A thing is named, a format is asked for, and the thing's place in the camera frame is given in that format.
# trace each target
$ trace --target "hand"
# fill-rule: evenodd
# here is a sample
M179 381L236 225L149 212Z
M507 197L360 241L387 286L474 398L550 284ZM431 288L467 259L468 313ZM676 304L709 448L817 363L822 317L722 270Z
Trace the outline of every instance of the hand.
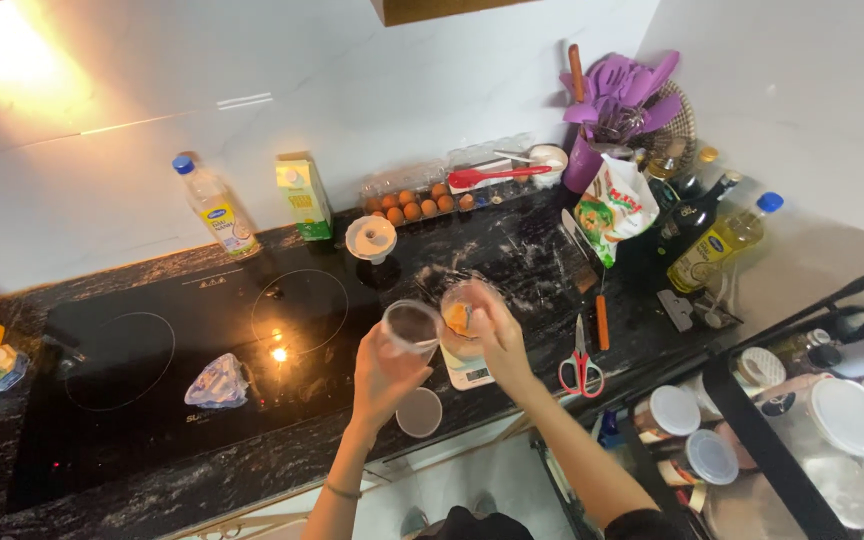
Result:
M469 294L473 307L470 326L472 334L482 339L488 373L511 399L520 403L542 386L525 355L522 326L505 301L482 281L474 279Z
M375 351L376 337L381 332L379 324L362 338L355 356L355 399L349 424L361 430L369 440L374 440L379 429L392 418L402 398L432 374L432 368L424 366L401 378L386 376L379 368Z

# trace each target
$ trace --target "red silicone spatula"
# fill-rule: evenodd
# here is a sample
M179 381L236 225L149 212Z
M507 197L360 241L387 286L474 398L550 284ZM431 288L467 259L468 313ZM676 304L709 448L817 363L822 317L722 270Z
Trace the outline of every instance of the red silicone spatula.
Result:
M510 171L498 171L494 173L484 173L475 169L463 169L461 171L448 173L448 184L452 188L463 190L475 186L483 180L486 180L486 178L512 178L514 176L529 176L533 174L545 174L547 172L552 172L552 167L542 165L538 167L512 169Z

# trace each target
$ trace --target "bracelet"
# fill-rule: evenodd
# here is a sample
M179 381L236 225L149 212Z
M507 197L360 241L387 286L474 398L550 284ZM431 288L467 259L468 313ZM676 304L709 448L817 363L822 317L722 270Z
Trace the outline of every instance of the bracelet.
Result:
M342 491L342 490L339 490L339 489L335 489L334 487L332 487L332 486L329 484L328 481L325 482L324 486L325 486L325 488L327 488L329 491L331 491L332 493L338 495L339 497L342 497L343 499L349 499L349 500L351 500L351 501L358 501L359 499L362 499L362 492L361 492L361 491L358 492L358 493L349 493L348 491Z

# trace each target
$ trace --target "blue bottle cap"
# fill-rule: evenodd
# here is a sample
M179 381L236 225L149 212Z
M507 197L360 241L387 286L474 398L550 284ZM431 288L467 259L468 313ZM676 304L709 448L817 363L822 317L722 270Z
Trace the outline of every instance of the blue bottle cap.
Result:
M180 155L172 160L172 168L178 174L189 174L195 170L195 163L192 162L192 158L188 155Z
M766 191L765 193L762 193L762 196L755 201L755 204L758 205L763 212L770 214L782 208L785 203L786 200L783 199L783 196L774 191Z

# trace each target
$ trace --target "induction cooktop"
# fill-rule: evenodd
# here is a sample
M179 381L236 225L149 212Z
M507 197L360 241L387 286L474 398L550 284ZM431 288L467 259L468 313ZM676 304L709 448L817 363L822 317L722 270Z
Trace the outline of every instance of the induction cooktop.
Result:
M42 354L8 511L350 407L358 342L382 316L356 263L302 246L58 305L45 334L66 347ZM225 353L246 403L186 404Z

